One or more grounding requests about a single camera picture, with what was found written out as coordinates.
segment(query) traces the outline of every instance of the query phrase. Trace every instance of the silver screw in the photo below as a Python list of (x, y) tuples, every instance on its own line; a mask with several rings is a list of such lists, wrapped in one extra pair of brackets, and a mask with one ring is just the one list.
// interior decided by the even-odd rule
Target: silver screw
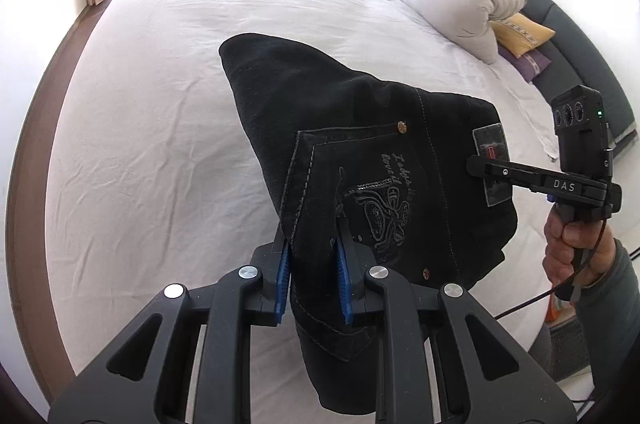
[(462, 296), (463, 290), (460, 285), (455, 283), (447, 283), (444, 285), (444, 293), (450, 298), (459, 298)]
[(258, 269), (253, 265), (246, 265), (238, 271), (238, 276), (242, 279), (251, 279), (258, 276)]
[(184, 287), (178, 283), (172, 283), (164, 287), (164, 295), (169, 299), (179, 298), (184, 294)]
[(376, 265), (369, 269), (369, 275), (375, 279), (383, 279), (389, 276), (389, 270), (382, 265)]

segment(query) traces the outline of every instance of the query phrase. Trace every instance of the human hand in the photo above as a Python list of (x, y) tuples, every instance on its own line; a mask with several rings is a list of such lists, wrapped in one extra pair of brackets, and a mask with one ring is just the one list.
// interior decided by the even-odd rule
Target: human hand
[[(551, 208), (545, 224), (546, 249), (542, 266), (546, 277), (554, 286), (574, 273), (571, 262), (574, 260), (574, 248), (591, 249), (596, 244), (602, 221), (584, 223), (575, 221), (564, 224), (555, 206)], [(606, 273), (616, 256), (616, 242), (607, 225), (602, 234), (598, 250), (576, 278), (576, 284), (591, 285)]]

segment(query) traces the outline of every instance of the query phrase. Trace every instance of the person's arm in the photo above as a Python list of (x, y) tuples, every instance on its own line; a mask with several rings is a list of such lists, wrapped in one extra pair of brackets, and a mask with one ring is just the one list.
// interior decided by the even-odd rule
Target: person's arm
[[(574, 248), (593, 248), (602, 223), (569, 223), (552, 209), (545, 225), (543, 266), (553, 285), (571, 276)], [(589, 265), (577, 277), (583, 285), (575, 309), (584, 330), (596, 396), (614, 380), (640, 333), (638, 278), (625, 248), (606, 227)]]

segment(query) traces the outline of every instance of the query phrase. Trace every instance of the yellow pillow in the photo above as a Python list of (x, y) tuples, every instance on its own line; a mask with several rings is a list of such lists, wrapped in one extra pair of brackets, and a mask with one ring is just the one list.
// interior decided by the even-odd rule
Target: yellow pillow
[(490, 21), (490, 23), (498, 42), (516, 57), (539, 47), (555, 34), (551, 28), (538, 25), (521, 13), (507, 19)]

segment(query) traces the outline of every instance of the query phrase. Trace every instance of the gray headboard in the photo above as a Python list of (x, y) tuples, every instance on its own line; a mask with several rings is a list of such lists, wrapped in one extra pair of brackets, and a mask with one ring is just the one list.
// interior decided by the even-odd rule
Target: gray headboard
[(547, 102), (577, 84), (602, 94), (609, 123), (610, 145), (618, 154), (636, 136), (631, 105), (609, 65), (589, 38), (552, 0), (527, 0), (522, 13), (555, 30), (555, 36), (538, 49), (551, 64), (533, 80)]

